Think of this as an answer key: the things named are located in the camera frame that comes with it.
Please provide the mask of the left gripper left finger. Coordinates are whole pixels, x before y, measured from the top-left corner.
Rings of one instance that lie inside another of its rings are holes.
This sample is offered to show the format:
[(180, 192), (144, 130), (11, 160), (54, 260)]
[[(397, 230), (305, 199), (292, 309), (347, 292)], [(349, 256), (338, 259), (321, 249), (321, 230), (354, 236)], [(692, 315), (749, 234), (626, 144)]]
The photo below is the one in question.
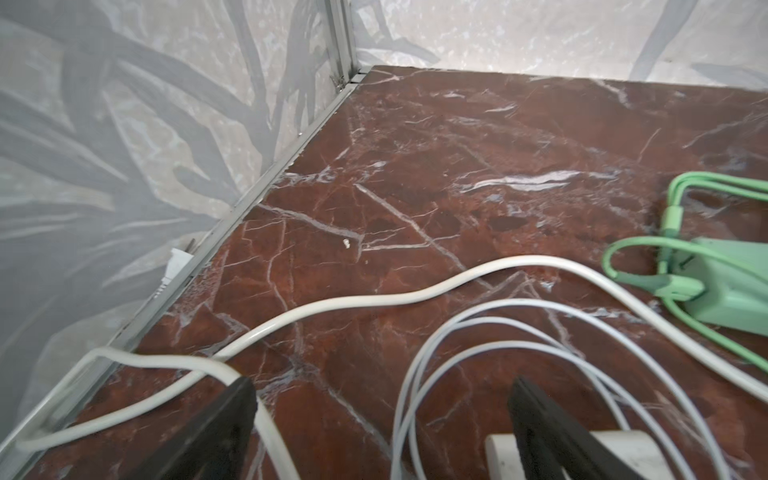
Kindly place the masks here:
[(238, 378), (128, 477), (239, 478), (257, 410), (253, 384)]

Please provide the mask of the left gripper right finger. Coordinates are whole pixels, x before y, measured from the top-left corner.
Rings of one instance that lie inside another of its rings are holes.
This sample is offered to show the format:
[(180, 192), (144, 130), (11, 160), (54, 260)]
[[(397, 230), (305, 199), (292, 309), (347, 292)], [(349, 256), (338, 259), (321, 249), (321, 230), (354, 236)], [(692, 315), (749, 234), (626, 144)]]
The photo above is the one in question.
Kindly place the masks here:
[(638, 479), (538, 385), (519, 377), (507, 408), (526, 479)]

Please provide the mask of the small white charger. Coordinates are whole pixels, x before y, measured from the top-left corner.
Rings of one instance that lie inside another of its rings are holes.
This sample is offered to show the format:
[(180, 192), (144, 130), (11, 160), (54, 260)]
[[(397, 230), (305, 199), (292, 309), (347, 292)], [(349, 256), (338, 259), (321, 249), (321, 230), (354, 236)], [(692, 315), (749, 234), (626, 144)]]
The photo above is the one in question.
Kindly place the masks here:
[(492, 479), (672, 479), (664, 455), (646, 433), (582, 432), (544, 438), (532, 431), (518, 441), (512, 434), (485, 440)]

